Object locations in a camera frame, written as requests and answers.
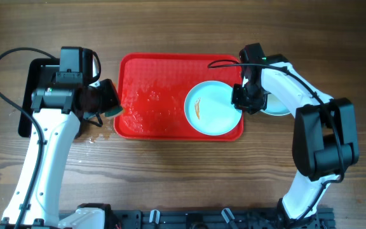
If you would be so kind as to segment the orange green sponge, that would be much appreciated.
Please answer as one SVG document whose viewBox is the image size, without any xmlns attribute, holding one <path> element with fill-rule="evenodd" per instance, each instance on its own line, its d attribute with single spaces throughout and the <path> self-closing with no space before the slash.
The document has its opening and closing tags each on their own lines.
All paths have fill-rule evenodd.
<svg viewBox="0 0 366 229">
<path fill-rule="evenodd" d="M 110 110 L 106 111 L 104 113 L 104 116 L 106 118 L 113 118 L 113 117 L 117 117 L 121 114 L 123 114 L 125 112 L 125 109 L 122 106 L 116 106 L 111 108 Z"/>
</svg>

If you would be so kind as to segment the white plate top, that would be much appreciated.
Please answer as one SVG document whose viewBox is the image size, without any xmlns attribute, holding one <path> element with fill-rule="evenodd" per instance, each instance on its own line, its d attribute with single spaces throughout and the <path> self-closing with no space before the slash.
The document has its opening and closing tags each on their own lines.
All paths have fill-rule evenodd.
<svg viewBox="0 0 366 229">
<path fill-rule="evenodd" d="M 291 114 L 286 106 L 273 94 L 268 94 L 266 109 L 262 109 L 261 112 L 271 116 L 286 116 Z"/>
</svg>

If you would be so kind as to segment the white plate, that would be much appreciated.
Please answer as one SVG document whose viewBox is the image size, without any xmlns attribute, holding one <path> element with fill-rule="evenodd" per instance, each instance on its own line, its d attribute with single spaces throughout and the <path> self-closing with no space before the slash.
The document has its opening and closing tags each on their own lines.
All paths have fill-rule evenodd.
<svg viewBox="0 0 366 229">
<path fill-rule="evenodd" d="M 261 112 L 271 116 L 286 116 L 291 114 L 286 106 L 273 94 L 268 94 L 266 109 L 262 109 Z"/>
<path fill-rule="evenodd" d="M 224 135 L 239 124 L 242 111 L 231 103 L 233 88 L 221 81 L 204 81 L 186 95 L 184 114 L 199 133 Z"/>
</svg>

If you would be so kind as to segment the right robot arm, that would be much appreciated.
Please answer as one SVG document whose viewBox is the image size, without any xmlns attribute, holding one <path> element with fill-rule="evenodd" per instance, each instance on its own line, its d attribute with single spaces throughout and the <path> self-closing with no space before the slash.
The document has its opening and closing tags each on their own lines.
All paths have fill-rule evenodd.
<svg viewBox="0 0 366 229">
<path fill-rule="evenodd" d="M 274 95 L 295 119 L 292 158 L 297 168 L 292 185 L 278 202 L 279 225 L 295 228 L 312 221 L 331 184 L 341 183 L 359 159 L 354 106 L 334 99 L 296 73 L 281 54 L 267 56 L 258 43 L 245 46 L 236 63 L 242 83 L 233 89 L 235 108 L 254 114 Z"/>
</svg>

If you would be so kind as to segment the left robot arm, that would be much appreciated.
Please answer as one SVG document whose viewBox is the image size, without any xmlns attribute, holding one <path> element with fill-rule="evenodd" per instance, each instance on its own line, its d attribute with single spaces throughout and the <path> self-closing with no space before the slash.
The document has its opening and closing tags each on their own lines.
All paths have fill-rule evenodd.
<svg viewBox="0 0 366 229">
<path fill-rule="evenodd" d="M 21 107 L 0 92 L 0 98 L 30 121 L 30 142 L 15 192 L 0 228 L 120 228 L 109 204 L 81 204 L 59 218 L 59 195 L 65 164 L 81 124 L 103 125 L 101 114 L 118 115 L 122 108 L 111 80 L 101 80 L 96 52 L 64 46 L 58 71 L 37 82 L 30 105 Z"/>
</svg>

